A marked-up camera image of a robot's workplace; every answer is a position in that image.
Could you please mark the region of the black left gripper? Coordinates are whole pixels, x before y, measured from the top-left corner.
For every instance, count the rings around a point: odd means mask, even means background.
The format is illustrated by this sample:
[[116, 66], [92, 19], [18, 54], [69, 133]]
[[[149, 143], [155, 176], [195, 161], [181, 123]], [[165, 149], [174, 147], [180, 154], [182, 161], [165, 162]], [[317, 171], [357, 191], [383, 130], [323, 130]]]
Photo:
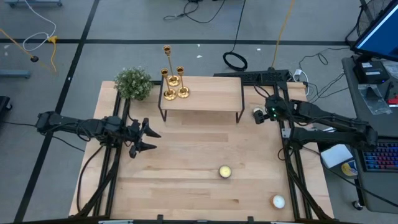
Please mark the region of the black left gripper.
[[156, 133], [150, 128], [149, 119], [144, 118], [142, 122], [142, 131], [140, 129], [140, 122], [137, 119], [133, 119], [132, 124], [124, 128], [123, 143], [125, 146], [132, 146], [129, 150], [130, 158], [135, 158], [138, 153], [151, 149], [156, 149], [157, 146], [153, 144], [147, 144], [142, 142], [143, 133], [152, 138], [161, 138], [161, 135]]

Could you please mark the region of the dark patterned candle tin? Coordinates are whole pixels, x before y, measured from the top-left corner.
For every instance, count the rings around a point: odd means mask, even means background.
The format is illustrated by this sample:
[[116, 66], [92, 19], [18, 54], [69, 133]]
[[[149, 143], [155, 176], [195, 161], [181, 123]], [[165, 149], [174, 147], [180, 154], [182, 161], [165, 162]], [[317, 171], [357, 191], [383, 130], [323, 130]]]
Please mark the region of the dark patterned candle tin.
[[219, 169], [218, 169], [218, 173], [220, 175], [221, 178], [223, 179], [228, 179], [231, 177], [232, 175], [232, 170], [230, 168], [230, 166], [227, 165], [222, 165]]

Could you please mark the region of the tall brass candlestick holder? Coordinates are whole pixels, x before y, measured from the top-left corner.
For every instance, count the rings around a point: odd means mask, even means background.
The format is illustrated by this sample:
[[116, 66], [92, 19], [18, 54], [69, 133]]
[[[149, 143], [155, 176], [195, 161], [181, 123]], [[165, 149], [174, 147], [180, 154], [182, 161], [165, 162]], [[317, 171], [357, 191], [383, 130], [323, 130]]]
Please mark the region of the tall brass candlestick holder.
[[176, 76], [173, 71], [172, 61], [171, 61], [171, 46], [165, 45], [165, 46], [163, 46], [163, 50], [167, 56], [167, 59], [169, 62], [169, 67], [170, 67], [171, 75], [168, 77], [169, 85], [170, 86], [178, 86], [180, 84], [180, 78], [178, 76]]

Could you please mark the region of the orange patterned candle tin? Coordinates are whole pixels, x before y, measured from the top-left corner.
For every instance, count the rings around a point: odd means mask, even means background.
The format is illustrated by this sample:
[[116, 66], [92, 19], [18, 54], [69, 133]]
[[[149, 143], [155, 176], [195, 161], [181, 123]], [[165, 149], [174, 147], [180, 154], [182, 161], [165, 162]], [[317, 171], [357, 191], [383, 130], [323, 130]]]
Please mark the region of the orange patterned candle tin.
[[276, 209], [283, 209], [285, 207], [285, 198], [282, 195], [273, 195], [270, 202]]

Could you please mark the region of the black perforated plate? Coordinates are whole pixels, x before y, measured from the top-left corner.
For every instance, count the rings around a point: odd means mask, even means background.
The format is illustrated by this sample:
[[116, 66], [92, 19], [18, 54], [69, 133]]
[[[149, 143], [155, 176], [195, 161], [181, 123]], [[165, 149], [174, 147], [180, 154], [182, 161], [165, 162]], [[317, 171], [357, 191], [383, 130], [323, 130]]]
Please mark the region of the black perforated plate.
[[263, 70], [254, 72], [214, 73], [214, 77], [240, 78], [244, 85], [271, 85], [286, 82], [290, 75], [288, 70]]

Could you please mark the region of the white power adapter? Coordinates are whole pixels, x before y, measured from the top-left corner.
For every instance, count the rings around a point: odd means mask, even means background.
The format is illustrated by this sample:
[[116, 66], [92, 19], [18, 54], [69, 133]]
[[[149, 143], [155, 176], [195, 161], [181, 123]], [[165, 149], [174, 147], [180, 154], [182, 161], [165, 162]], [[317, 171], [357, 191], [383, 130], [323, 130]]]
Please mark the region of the white power adapter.
[[308, 88], [309, 79], [308, 79], [307, 74], [301, 69], [296, 69], [295, 73], [292, 75], [292, 78], [293, 78], [294, 82], [299, 82], [299, 78], [301, 77], [301, 75], [303, 75], [305, 78], [305, 81], [304, 81], [304, 85], [306, 86], [305, 95], [308, 96], [310, 90]]

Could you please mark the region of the wooden riser shelf black legs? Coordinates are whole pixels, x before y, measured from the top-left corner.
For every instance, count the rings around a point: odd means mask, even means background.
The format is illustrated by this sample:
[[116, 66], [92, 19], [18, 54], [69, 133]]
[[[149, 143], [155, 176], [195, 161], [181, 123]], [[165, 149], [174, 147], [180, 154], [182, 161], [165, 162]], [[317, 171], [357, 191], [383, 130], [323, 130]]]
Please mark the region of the wooden riser shelf black legs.
[[165, 80], [160, 83], [157, 107], [164, 121], [168, 111], [219, 111], [234, 112], [236, 121], [240, 122], [245, 110], [244, 88], [240, 78], [184, 76], [183, 80], [190, 95], [173, 100], [167, 100], [164, 96], [168, 90]]

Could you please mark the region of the white box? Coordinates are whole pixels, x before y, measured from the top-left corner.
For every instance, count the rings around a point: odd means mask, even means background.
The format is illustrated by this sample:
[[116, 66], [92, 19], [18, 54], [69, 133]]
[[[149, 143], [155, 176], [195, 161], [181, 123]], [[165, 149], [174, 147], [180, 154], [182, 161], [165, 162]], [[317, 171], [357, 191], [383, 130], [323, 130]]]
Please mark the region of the white box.
[[326, 167], [332, 168], [344, 161], [352, 159], [353, 155], [345, 145], [338, 144], [321, 152], [321, 157]]

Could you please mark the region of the grey desk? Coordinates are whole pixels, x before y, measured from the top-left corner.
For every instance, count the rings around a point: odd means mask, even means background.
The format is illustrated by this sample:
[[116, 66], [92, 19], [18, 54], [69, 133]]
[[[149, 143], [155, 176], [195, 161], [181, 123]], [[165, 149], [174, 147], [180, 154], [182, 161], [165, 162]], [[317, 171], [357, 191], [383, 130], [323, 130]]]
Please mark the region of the grey desk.
[[356, 117], [367, 123], [370, 143], [353, 148], [363, 206], [371, 212], [398, 214], [398, 107], [389, 107], [384, 99], [389, 84], [397, 85], [398, 80], [361, 84], [356, 72], [364, 68], [366, 77], [375, 78], [377, 69], [353, 57], [343, 58], [342, 65]]

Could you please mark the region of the black mini computer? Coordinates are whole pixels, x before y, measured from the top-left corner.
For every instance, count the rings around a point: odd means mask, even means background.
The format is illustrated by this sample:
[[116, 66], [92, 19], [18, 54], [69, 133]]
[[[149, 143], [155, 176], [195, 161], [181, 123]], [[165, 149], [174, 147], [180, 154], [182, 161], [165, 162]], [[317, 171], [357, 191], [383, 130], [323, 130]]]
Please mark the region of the black mini computer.
[[353, 70], [359, 84], [378, 85], [386, 82], [390, 78], [386, 68], [380, 61], [358, 62]]

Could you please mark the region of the rainbow backlit keyboard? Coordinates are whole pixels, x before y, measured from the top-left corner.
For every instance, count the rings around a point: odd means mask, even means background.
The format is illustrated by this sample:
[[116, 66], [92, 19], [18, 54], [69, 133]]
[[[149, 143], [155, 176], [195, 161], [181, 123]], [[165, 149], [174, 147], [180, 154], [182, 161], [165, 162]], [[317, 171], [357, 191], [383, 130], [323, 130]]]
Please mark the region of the rainbow backlit keyboard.
[[398, 142], [379, 142], [373, 151], [362, 152], [367, 172], [398, 172]]

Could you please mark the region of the yellow pole black tip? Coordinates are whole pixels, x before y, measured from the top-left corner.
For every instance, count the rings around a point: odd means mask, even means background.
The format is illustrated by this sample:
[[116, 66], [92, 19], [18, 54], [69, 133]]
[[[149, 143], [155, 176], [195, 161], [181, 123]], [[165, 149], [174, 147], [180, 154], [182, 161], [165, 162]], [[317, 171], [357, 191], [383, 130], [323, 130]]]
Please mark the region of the yellow pole black tip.
[[29, 53], [28, 51], [26, 51], [23, 46], [21, 46], [20, 44], [18, 44], [11, 36], [9, 36], [3, 29], [0, 29], [0, 33], [2, 33], [4, 36], [6, 36], [13, 44], [15, 44], [16, 46], [18, 46], [19, 49], [21, 49], [25, 54], [27, 54], [30, 58], [30, 61], [33, 63], [36, 63], [39, 61], [39, 58], [35, 55], [32, 55], [31, 53]]

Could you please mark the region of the black wheeled base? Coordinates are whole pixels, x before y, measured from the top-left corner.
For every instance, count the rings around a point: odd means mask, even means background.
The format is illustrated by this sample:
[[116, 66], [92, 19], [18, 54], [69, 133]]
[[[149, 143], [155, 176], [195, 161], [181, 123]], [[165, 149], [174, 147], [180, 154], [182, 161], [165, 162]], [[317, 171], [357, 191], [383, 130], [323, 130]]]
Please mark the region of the black wheeled base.
[[8, 96], [0, 96], [0, 113], [10, 111], [12, 109], [10, 100], [11, 99]]

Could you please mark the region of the grey bar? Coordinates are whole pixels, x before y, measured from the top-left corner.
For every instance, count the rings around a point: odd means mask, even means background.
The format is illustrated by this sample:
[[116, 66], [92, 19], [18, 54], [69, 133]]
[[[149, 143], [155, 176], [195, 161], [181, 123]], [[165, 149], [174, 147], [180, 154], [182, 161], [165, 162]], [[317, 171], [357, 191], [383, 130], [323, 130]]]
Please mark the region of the grey bar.
[[0, 78], [30, 78], [28, 70], [4, 70], [0, 69]]

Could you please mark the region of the computer monitor blue screen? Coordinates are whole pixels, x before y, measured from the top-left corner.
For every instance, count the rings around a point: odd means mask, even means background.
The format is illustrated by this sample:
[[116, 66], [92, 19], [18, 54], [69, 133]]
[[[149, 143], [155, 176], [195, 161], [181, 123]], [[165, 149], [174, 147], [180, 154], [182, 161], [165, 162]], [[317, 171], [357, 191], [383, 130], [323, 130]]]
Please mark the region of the computer monitor blue screen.
[[351, 50], [398, 62], [398, 0], [392, 0], [354, 43]]

